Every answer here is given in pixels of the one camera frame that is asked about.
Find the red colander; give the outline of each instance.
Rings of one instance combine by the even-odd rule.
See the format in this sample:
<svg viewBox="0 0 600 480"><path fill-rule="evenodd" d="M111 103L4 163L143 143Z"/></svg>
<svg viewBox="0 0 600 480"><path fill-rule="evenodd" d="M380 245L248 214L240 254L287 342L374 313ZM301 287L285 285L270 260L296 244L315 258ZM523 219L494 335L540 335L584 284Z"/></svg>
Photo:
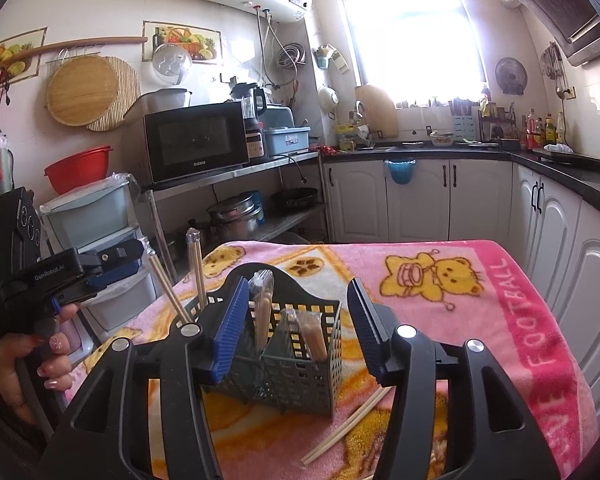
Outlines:
<svg viewBox="0 0 600 480"><path fill-rule="evenodd" d="M99 146L75 153L45 168L51 186L62 195L107 176L111 146Z"/></svg>

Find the pink blanket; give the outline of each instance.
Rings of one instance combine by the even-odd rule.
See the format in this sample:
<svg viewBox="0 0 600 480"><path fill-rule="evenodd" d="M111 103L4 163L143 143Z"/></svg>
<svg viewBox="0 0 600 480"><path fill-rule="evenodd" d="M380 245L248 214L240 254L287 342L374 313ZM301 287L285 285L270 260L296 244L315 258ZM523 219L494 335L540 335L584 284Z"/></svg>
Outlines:
<svg viewBox="0 0 600 480"><path fill-rule="evenodd" d="M513 259L487 241L430 244L279 246L235 242L205 258L208 290L247 262L266 262L291 274L310 293L339 299L346 286L362 279L376 303L395 311L433 340L461 345L479 338L500 362L528 403L549 443L563 478L597 439L589 387L560 334L551 312ZM185 300L195 294L187 276L176 286ZM128 323L123 335L135 343L166 336L173 319L164 298ZM280 415L265 406L243 405L219 394L205 407L216 453L226 479L357 480L373 473L390 414L392 395L376 407L339 444L308 469L297 466L377 388L366 372L348 311L342 311L344 381L333 421L299 413ZM75 392L95 359L74 370ZM152 385L157 405L158 388ZM434 452L444 449L446 399L436 403ZM154 474L167 478L160 445L159 414L152 409ZM443 468L435 456L429 477Z"/></svg>

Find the screw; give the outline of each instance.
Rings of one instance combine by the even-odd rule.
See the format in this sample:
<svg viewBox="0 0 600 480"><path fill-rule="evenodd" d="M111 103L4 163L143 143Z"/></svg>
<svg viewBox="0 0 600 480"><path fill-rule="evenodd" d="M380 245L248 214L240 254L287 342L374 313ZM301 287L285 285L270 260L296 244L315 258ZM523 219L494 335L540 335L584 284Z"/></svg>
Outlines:
<svg viewBox="0 0 600 480"><path fill-rule="evenodd" d="M478 353L484 350L484 343L477 339L469 339L469 341L466 342L466 347L471 350L471 352Z"/></svg>
<svg viewBox="0 0 600 480"><path fill-rule="evenodd" d="M180 329L180 333L184 337L193 337L200 333L200 327L195 323L188 323Z"/></svg>
<svg viewBox="0 0 600 480"><path fill-rule="evenodd" d="M115 352L122 352L123 350L129 348L129 339L120 337L111 343L111 348L113 348Z"/></svg>
<svg viewBox="0 0 600 480"><path fill-rule="evenodd" d="M400 337L405 339L416 337L416 334L418 333L418 331L411 325L400 325L395 330Z"/></svg>

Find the white bowl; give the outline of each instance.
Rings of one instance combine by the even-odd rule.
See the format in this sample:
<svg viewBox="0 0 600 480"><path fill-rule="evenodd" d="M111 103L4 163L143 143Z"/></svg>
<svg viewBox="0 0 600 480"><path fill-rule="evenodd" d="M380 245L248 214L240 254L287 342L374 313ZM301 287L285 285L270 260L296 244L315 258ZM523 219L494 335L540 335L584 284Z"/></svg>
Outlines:
<svg viewBox="0 0 600 480"><path fill-rule="evenodd" d="M454 143L453 137L429 137L436 148L448 148Z"/></svg>

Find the blender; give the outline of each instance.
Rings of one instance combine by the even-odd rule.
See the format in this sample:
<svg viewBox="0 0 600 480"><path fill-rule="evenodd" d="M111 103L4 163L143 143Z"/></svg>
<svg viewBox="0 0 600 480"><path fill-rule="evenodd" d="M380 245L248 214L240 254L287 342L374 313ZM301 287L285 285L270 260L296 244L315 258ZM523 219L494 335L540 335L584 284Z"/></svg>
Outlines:
<svg viewBox="0 0 600 480"><path fill-rule="evenodd" d="M260 130L258 117L267 110L267 98L264 88L257 83L238 83L231 90L231 97L234 101L242 103L242 117L244 118L244 129L248 132ZM262 106L256 104L256 99L262 98Z"/></svg>
<svg viewBox="0 0 600 480"><path fill-rule="evenodd" d="M242 118L244 119L244 131L247 137L247 152L249 160L255 160L266 156L260 121L258 118L267 110L267 98L264 88L257 83L238 83L231 90L234 101L242 103ZM257 98L262 99L259 107Z"/></svg>

